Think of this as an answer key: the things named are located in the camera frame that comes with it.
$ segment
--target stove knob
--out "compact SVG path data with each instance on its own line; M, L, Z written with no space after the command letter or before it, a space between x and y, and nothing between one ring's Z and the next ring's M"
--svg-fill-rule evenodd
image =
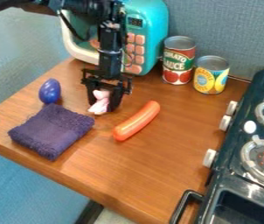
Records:
M228 125L230 124L232 117L229 115L224 115L221 119L219 129L223 131L227 131Z
M228 116L232 116L235 113L235 110L237 108L238 103L236 101L230 101L230 103L227 106L226 114Z
M216 154L217 154L217 152L215 150L211 150L211 149L207 150L207 152L205 153L203 166L205 166L207 168L211 168L212 163L214 162Z
M253 134L256 131L256 124L253 121L247 121L245 122L243 129L247 134Z

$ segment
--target washcloth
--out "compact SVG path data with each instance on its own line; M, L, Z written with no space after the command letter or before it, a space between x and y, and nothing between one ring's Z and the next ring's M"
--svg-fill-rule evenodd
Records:
M36 151L42 157L55 160L93 125L93 118L52 103L8 134L18 144Z

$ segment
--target toy hot dog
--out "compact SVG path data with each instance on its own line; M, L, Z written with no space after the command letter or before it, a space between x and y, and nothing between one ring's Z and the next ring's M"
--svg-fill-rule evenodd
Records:
M160 105L156 101L147 102L141 110L114 128L114 138L124 141L133 136L150 123L160 111Z

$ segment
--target tomato sauce can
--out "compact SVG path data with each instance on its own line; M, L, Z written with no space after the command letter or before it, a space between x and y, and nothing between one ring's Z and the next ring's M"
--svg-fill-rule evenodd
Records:
M195 55L195 42L185 36L169 37L164 41L163 79L173 85L191 80Z
M219 56L200 57L194 73L193 86L203 94L220 94L225 89L229 70L228 62Z

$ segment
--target toy stove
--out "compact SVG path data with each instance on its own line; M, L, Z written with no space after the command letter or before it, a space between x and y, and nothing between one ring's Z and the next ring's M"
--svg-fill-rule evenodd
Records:
M230 102L219 127L226 140L205 155L211 168L205 196L187 190L170 223L178 223L191 200L201 203L195 223L264 223L264 70L239 103Z

